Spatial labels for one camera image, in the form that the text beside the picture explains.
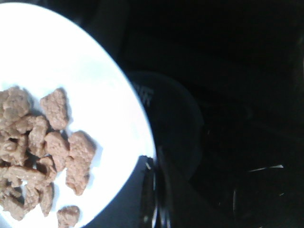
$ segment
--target white plate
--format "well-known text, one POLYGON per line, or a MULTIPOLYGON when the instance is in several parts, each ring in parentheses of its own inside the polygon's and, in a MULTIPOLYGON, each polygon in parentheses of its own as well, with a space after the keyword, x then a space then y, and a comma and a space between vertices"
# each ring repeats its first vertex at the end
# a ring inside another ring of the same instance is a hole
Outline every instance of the white plate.
POLYGON ((65 185, 63 171, 55 181, 48 217, 37 206, 18 222, 0 209, 0 227, 57 227, 56 211, 64 205, 80 208, 76 228, 82 227, 115 197, 140 155, 153 157, 143 108, 124 74, 96 41, 66 18, 24 3, 0 4, 0 89, 14 85, 32 94, 36 108, 40 98, 63 87, 72 112, 68 132, 87 132, 97 152, 82 196, 65 185))

